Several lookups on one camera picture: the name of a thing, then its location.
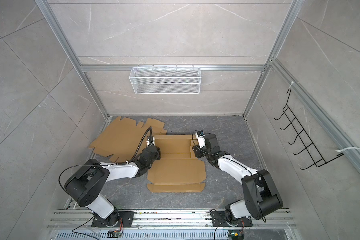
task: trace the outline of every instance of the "gray marble wall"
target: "gray marble wall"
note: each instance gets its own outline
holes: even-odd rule
[[[82,64],[264,64],[288,0],[49,0]],[[241,115],[259,72],[204,72],[200,94],[136,95],[89,72],[111,115]]]
[[[360,0],[305,1],[278,60],[360,147]],[[306,151],[292,154],[303,149],[302,143],[288,144],[296,136],[293,128],[281,131],[288,120],[274,119],[282,113],[287,89],[271,71],[248,118],[264,161],[277,180],[303,186],[305,193],[284,193],[303,238],[360,239],[360,175],[344,156],[320,168],[300,169],[312,160]],[[335,157],[337,146],[294,94],[289,105],[323,157]],[[286,171],[278,163],[293,169]],[[317,216],[306,216],[312,209],[302,205],[302,196]]]
[[[38,239],[104,118],[33,0],[0,1],[0,240]]]
[[[311,158],[307,151],[292,154],[304,147],[299,139],[293,145],[288,144],[293,142],[296,133],[291,126],[280,130],[289,123],[285,116],[275,120],[282,114],[287,89],[288,84],[272,70],[258,96],[258,104],[248,118],[264,162],[272,177],[277,179],[276,183],[287,184],[277,186],[281,187],[280,194],[286,200],[286,207],[291,208],[304,239],[360,239],[360,174],[345,156],[321,167],[300,169],[311,165]],[[324,159],[334,158],[338,149],[336,144],[293,93],[288,105]],[[291,113],[287,111],[287,114],[292,119]],[[296,121],[293,125],[301,130]],[[302,140],[306,145],[309,143],[305,134],[302,134]],[[314,159],[320,159],[313,147],[309,150]]]
[[[49,0],[84,64],[263,64],[288,0]]]
[[[259,71],[203,71],[199,94],[135,94],[128,71],[87,72],[110,115],[241,115]]]
[[[360,0],[305,1],[278,59],[360,147]]]

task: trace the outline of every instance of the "flattened cardboard box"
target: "flattened cardboard box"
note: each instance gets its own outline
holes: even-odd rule
[[[108,157],[113,154],[110,161],[125,162],[130,160],[135,153],[140,139],[148,127],[152,127],[152,135],[158,136],[159,134],[165,135],[166,130],[163,129],[164,122],[148,118],[145,124],[130,118],[117,117],[110,125],[91,143],[90,148],[94,147],[95,153]],[[142,143],[140,150],[147,146],[147,139]]]
[[[156,135],[161,158],[148,170],[151,192],[201,192],[206,179],[205,163],[195,157],[192,135]]]

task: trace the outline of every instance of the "cable tie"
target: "cable tie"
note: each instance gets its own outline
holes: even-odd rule
[[[342,152],[342,151],[345,151],[345,150],[348,150],[348,149],[357,149],[357,150],[360,150],[359,147],[346,147],[346,148],[339,149],[339,150],[335,150],[335,151],[336,151],[336,152]]]
[[[291,88],[291,87],[292,87],[292,84],[294,84],[294,83],[298,83],[298,82],[292,81],[291,84],[289,85],[289,88]]]

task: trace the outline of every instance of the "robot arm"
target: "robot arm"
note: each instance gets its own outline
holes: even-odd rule
[[[227,172],[243,186],[244,199],[226,206],[225,217],[228,221],[249,215],[258,220],[283,207],[283,201],[267,170],[245,166],[229,153],[221,151],[214,134],[197,131],[195,135],[199,143],[199,146],[193,147],[195,156],[205,156],[212,166]]]
[[[148,146],[141,154],[126,163],[109,164],[88,160],[64,185],[65,190],[79,204],[95,213],[95,217],[103,219],[103,224],[112,227],[119,219],[118,210],[100,194],[108,181],[139,177],[151,168],[154,160],[160,159],[160,149],[154,146],[154,137],[149,139]]]

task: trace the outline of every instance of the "marble tile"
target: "marble tile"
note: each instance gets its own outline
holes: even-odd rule
[[[48,92],[73,68],[45,19],[6,36],[4,41]]]
[[[48,95],[0,145],[0,239],[7,238],[75,127]]]
[[[0,36],[2,37],[43,18],[34,0],[0,0]]]
[[[181,4],[181,3],[291,3],[291,0],[48,0],[49,3]]]
[[[199,57],[267,56],[289,4],[51,7],[78,56]]]
[[[92,102],[91,94],[74,69],[51,91],[51,96],[75,124],[80,122]]]
[[[93,142],[101,131],[104,117],[94,101],[91,102],[84,116],[77,125],[90,142]]]
[[[0,40],[0,143],[47,94],[8,45]]]
[[[86,161],[91,151],[88,145],[88,139],[77,127],[31,197],[9,239],[41,239],[50,221],[50,214],[56,209],[62,209],[68,199],[57,183],[58,176],[65,168]],[[72,168],[66,171],[61,177],[62,184],[76,170]]]
[[[247,118],[267,170],[303,239],[329,240],[274,127],[256,100]]]
[[[202,71],[201,91],[253,90],[259,71]]]
[[[201,91],[199,94],[135,94],[98,91],[110,115],[241,115],[252,91]]]
[[[81,64],[265,64],[268,56],[80,57]]]
[[[192,134],[196,129],[216,134],[224,151],[237,160],[260,168],[253,142],[242,116],[128,116],[136,121],[155,118],[165,122],[167,134]],[[205,158],[205,189],[198,193],[152,193],[147,176],[107,182],[102,194],[121,209],[200,209],[224,208],[243,198],[241,184],[227,173],[212,167]]]
[[[87,76],[98,91],[133,91],[130,71],[90,71]]]
[[[297,19],[278,59],[360,147],[360,53]]]
[[[129,71],[87,72],[98,91],[133,91],[129,74]],[[202,71],[200,90],[253,90],[259,76],[259,71]]]
[[[272,71],[261,89],[259,102],[279,136],[329,237],[339,240],[360,239],[360,174],[345,156],[319,168],[313,166],[307,170],[300,169],[312,164],[312,160],[307,152],[296,156],[292,154],[303,149],[301,141],[298,139],[295,144],[288,144],[287,142],[293,142],[296,134],[292,127],[285,131],[280,130],[280,126],[284,128],[288,124],[284,116],[280,120],[274,119],[282,113],[281,109],[288,97],[285,94],[286,89],[288,84]],[[294,93],[289,97],[288,106],[324,159],[328,161],[334,158],[337,146]],[[310,152],[316,160],[320,159],[313,147],[310,148]]]
[[[360,0],[306,0],[299,18],[360,51]]]

